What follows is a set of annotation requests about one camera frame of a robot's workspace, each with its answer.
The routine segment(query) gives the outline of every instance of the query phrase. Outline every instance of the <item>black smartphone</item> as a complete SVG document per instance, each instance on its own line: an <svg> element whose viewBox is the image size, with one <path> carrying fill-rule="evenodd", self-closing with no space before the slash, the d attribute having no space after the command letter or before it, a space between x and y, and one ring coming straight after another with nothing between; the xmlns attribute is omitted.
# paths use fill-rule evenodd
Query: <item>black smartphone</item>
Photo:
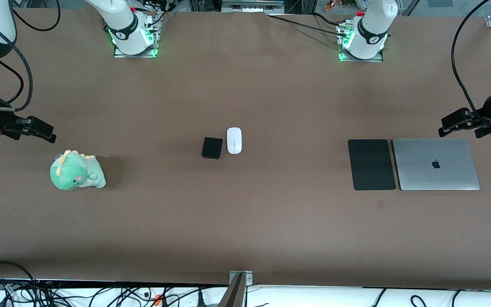
<svg viewBox="0 0 491 307"><path fill-rule="evenodd" d="M348 149L355 190L395 190L387 140L348 140Z"/></svg>
<svg viewBox="0 0 491 307"><path fill-rule="evenodd" d="M207 159L221 159L222 139L204 138L202 157Z"/></svg>

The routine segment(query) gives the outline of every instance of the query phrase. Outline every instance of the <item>apple logo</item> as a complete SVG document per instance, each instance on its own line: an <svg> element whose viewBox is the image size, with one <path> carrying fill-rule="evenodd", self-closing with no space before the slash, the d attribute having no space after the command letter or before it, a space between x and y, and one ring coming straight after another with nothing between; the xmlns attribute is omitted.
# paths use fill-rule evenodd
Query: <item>apple logo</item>
<svg viewBox="0 0 491 307"><path fill-rule="evenodd" d="M431 163L431 165L433 165L433 168L441 168L441 165L439 165L439 163L437 162L437 159L435 159L435 161L433 161Z"/></svg>

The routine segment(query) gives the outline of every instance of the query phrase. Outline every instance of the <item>cable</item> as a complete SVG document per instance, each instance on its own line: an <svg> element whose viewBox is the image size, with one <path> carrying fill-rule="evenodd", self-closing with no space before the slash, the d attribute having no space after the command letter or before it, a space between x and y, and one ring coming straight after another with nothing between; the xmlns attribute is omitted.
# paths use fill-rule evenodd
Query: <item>cable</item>
<svg viewBox="0 0 491 307"><path fill-rule="evenodd" d="M29 26L31 29L34 29L36 31L46 32L46 31L50 31L50 30L56 28L56 26L60 23L60 17L62 15L62 11L60 9L60 1L59 0L56 0L56 7L58 8L58 16L56 17L56 22L54 23L54 25L52 25L51 27L48 27L47 29L40 29L40 28L34 27L34 26L30 25L26 20L24 20L24 18L22 18L22 16L20 16L16 12L16 10L12 10L12 12L16 15L16 17L18 17L18 19L20 19L22 21L22 23L24 23L26 26Z"/></svg>
<svg viewBox="0 0 491 307"><path fill-rule="evenodd" d="M7 103L10 104L13 101L15 101L20 96L20 94L22 93L22 90L24 89L24 79L22 78L22 76L20 76L20 74L18 72L16 72L16 70L14 70L13 68L11 68L7 64L3 63L1 60L0 60L0 65L3 66L3 67L5 67L5 68L7 68L8 70L10 70L10 72L12 72L13 74L15 74L18 77L18 80L20 80L20 88L18 89L18 92L14 96L12 96L11 99L9 99L7 101Z"/></svg>
<svg viewBox="0 0 491 307"><path fill-rule="evenodd" d="M9 266L15 266L17 268L19 268L20 270L22 270L22 272L24 272L31 281L33 281L33 276L31 275L31 273L26 270L23 266L19 265L19 264L16 264L15 262L10 262L10 261L0 261L0 264L7 264Z"/></svg>
<svg viewBox="0 0 491 307"><path fill-rule="evenodd" d="M100 289L100 290L98 290L96 293L94 293L94 295L92 296L92 299L90 299L90 302L88 303L88 307L92 307L92 303L93 303L93 301L94 301L94 298L96 297L96 295L100 295L100 294L102 294L102 293L103 293L103 292L102 292L102 290L103 290L103 289Z"/></svg>
<svg viewBox="0 0 491 307"><path fill-rule="evenodd" d="M206 303L204 302L204 295L202 294L201 288L199 288L199 291L198 291L198 306L197 307L206 307Z"/></svg>
<svg viewBox="0 0 491 307"><path fill-rule="evenodd" d="M220 287L220 286L207 286L207 287L202 287L202 288L198 288L196 290L190 291L189 293L186 293L186 294L184 294L182 296L177 297L177 299L175 301L172 301L171 303L168 304L168 307L170 307L176 301L179 302L183 297L186 297L186 296L191 295L193 293L196 293L198 291L202 291L202 290L210 289L210 288L217 288L217 287Z"/></svg>
<svg viewBox="0 0 491 307"><path fill-rule="evenodd" d="M346 21L346 20L341 20L341 21L337 21L336 23L334 23L333 21L326 19L325 16L319 14L319 12L313 12L312 15L323 19L323 21L325 21L326 23L333 25L333 26L337 26L339 23L343 23L344 21Z"/></svg>
<svg viewBox="0 0 491 307"><path fill-rule="evenodd" d="M378 306L378 303L380 303L380 299L382 299L382 295L384 295L384 292L386 292L387 288L382 289L382 292L378 295L376 298L376 301L374 301L374 305L372 307Z"/></svg>
<svg viewBox="0 0 491 307"><path fill-rule="evenodd" d="M414 299L417 298L419 299L419 301L422 302L423 306L418 306L414 303ZM423 299L417 295L413 295L410 297L410 303L414 306L414 307L427 307L427 305L425 305L425 301L423 301Z"/></svg>
<svg viewBox="0 0 491 307"><path fill-rule="evenodd" d="M346 36L344 33L336 33L336 32L332 32L332 31L327 31L327 30L324 30L324 29L320 29L320 28L308 26L308 25L305 25L303 23L297 23L296 21L292 21L292 20L289 20L289 19L284 19L284 18L281 18L281 17L278 17L278 16L274 16L274 15L268 15L268 17L272 17L272 18L275 18L275 19L287 21L288 23L294 23L295 25L303 26L303 27L314 29L314 30L317 30L317 31L322 31L322 32L325 32L325 33L330 33L330 34L333 34L333 35L336 35L336 36L342 36L342 37L345 37Z"/></svg>
<svg viewBox="0 0 491 307"><path fill-rule="evenodd" d="M475 108L475 105L473 104L473 101L472 101L471 97L469 97L469 93L467 92L467 89L465 88L465 85L463 85L463 82L462 82L461 78L458 75L458 70L456 70L456 59L455 59L455 56L454 56L454 51L456 50L456 41L458 41L458 35L462 31L463 25L465 25L466 21L469 19L469 17L471 17L471 15L473 15L479 8L481 8L481 6L485 5L487 2L489 2L489 0L483 0L482 2L480 2L462 20L462 23L459 25L458 30L456 31L456 35L454 36L454 41L452 41L452 49L450 51L450 56L451 56L451 60L452 60L452 71L454 72L454 76L456 77L456 80L458 81L459 87L462 88L463 94L465 95L465 99L467 99L467 102L469 103L469 106L471 107L471 110L473 111L473 113L475 114L475 116L478 117L479 120L483 124L485 124L486 126L489 126L491 128L491 124L489 122L487 122L485 119L483 119L483 117L481 117L479 115L479 112Z"/></svg>
<svg viewBox="0 0 491 307"><path fill-rule="evenodd" d="M155 25L156 23L158 23L162 19L162 17L164 17L164 14L166 14L167 12L168 11L162 12L162 15L160 15L160 17L156 21L154 21L152 23L149 23L147 26L150 27L150 26Z"/></svg>
<svg viewBox="0 0 491 307"><path fill-rule="evenodd" d="M14 50L16 52L16 54L18 54L18 56L20 57L20 60L22 60L22 62L24 63L24 66L26 67L26 72L28 73L28 82L29 82L29 90L28 90L28 98L26 98L26 102L24 103L24 105L22 105L21 107L18 107L18 108L12 108L12 107L6 107L6 108L0 108L0 111L7 111L7 112L18 112L18 111L22 111L24 109L26 109L26 107L28 107L30 101L32 101L32 95L33 95L33 76L32 76L32 70L29 68L29 64L28 64L28 61L26 60L26 58L24 57L24 55L20 52L20 50L18 50L18 48L15 46L14 43L12 43L12 41L10 41L5 35L3 35L3 33L0 32L0 37L8 44L11 46L12 50Z"/></svg>
<svg viewBox="0 0 491 307"><path fill-rule="evenodd" d="M454 293L454 295L452 295L452 307L454 307L454 303L456 303L456 296L458 296L458 294L461 292L462 290L458 290L456 291L456 293Z"/></svg>

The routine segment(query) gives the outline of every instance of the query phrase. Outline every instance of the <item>metal mounting plate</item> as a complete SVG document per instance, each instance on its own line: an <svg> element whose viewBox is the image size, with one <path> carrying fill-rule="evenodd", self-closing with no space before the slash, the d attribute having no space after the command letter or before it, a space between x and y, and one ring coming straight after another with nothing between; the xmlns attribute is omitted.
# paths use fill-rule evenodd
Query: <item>metal mounting plate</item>
<svg viewBox="0 0 491 307"><path fill-rule="evenodd" d="M230 271L230 276L228 278L228 284L230 284L232 282L232 279L234 279L234 277L240 273L245 274L245 278L247 280L245 285L251 286L253 284L253 271Z"/></svg>
<svg viewBox="0 0 491 307"><path fill-rule="evenodd" d="M486 19L486 25L491 28L491 22L490 22L490 17L491 16L486 16L485 19Z"/></svg>

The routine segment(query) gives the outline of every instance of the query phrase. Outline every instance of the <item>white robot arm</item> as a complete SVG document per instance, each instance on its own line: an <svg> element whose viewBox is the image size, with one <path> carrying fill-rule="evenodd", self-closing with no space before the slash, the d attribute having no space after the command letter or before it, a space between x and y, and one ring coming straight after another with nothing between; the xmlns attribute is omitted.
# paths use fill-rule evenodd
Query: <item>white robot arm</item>
<svg viewBox="0 0 491 307"><path fill-rule="evenodd" d="M140 54L153 45L154 29L151 16L142 12L133 12L125 0L87 0L87 2L103 16L109 27L113 43L123 54ZM33 93L31 71L23 55L14 46L15 41L16 25L12 15L12 2L11 0L0 0L0 58L7 55L11 49L15 49L24 61L30 83L28 99L22 107L18 109L11 107L11 101L0 98L0 134L15 140L19 140L22 135L37 136L54 143L56 136L52 134L52 126L34 116L22 118L15 115L16 111L27 107Z"/></svg>
<svg viewBox="0 0 491 307"><path fill-rule="evenodd" d="M343 43L343 48L361 60L376 56L384 48L387 30L397 16L395 0L372 0L363 16L351 19L352 33Z"/></svg>
<svg viewBox="0 0 491 307"><path fill-rule="evenodd" d="M85 1L101 14L113 43L123 54L140 54L154 43L153 18L131 9L125 0Z"/></svg>

